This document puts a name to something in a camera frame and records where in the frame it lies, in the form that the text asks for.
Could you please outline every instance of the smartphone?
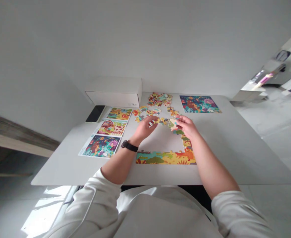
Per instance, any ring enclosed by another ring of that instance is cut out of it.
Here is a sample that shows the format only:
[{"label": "smartphone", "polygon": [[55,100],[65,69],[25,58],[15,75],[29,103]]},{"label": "smartphone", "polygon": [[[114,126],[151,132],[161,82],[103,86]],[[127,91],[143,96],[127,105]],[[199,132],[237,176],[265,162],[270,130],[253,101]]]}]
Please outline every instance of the smartphone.
[{"label": "smartphone", "polygon": [[94,107],[86,122],[99,122],[106,106],[97,105]]}]

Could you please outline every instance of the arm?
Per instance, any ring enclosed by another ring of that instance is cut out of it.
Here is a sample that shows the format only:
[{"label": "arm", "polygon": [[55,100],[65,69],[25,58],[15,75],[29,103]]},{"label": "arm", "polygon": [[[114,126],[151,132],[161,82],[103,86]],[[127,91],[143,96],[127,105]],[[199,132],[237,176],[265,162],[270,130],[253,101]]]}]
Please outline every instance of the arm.
[{"label": "arm", "polygon": [[186,116],[178,116],[177,124],[191,140],[198,172],[210,198],[225,191],[240,191],[234,178],[199,134],[193,121]]},{"label": "arm", "polygon": [[[150,126],[150,122],[156,121],[158,117],[149,116],[140,122],[134,135],[128,141],[130,144],[139,147],[140,143],[147,138],[154,129],[158,126],[155,123]],[[103,176],[115,184],[122,184],[130,171],[132,160],[134,159],[135,152],[121,148],[104,166],[101,167]]]},{"label": "arm", "polygon": [[275,237],[256,206],[245,198],[235,179],[217,159],[191,119],[178,116],[178,128],[191,140],[204,188],[223,237]]},{"label": "arm", "polygon": [[[157,124],[149,127],[152,120],[157,120],[157,117],[147,117],[139,124],[129,139],[130,144],[138,147],[154,131]],[[120,148],[88,180],[83,189],[74,194],[74,201],[66,209],[61,221],[46,234],[45,238],[69,237],[74,232],[74,237],[86,237],[116,222],[120,187],[129,173],[134,156],[135,152]]]}]

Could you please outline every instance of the white box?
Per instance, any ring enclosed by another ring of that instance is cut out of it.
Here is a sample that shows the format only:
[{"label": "white box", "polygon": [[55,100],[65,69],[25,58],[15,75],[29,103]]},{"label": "white box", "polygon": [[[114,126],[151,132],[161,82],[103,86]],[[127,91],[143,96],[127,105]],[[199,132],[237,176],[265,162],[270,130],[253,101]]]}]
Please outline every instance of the white box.
[{"label": "white box", "polygon": [[97,77],[85,92],[95,105],[140,107],[142,79]]}]

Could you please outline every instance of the wristwatch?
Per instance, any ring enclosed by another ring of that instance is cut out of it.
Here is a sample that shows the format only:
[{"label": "wristwatch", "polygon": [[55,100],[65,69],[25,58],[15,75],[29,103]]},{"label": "wristwatch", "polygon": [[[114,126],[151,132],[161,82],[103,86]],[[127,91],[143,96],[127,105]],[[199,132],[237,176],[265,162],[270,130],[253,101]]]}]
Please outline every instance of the wristwatch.
[{"label": "wristwatch", "polygon": [[136,147],[134,145],[131,145],[127,140],[124,140],[122,145],[121,145],[122,148],[127,148],[131,151],[134,151],[134,152],[137,152],[139,147]]}]

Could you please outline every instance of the person's left hand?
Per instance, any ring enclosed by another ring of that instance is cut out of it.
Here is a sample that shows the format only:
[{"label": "person's left hand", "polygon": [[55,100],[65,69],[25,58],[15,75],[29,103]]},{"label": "person's left hand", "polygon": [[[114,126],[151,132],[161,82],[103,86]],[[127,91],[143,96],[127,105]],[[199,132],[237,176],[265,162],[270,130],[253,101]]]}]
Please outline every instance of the person's left hand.
[{"label": "person's left hand", "polygon": [[140,144],[145,138],[147,138],[151,133],[155,130],[155,128],[158,126],[155,121],[158,119],[156,116],[147,116],[144,118],[138,128],[136,129],[134,135],[131,137],[129,141],[131,141],[131,144]]}]

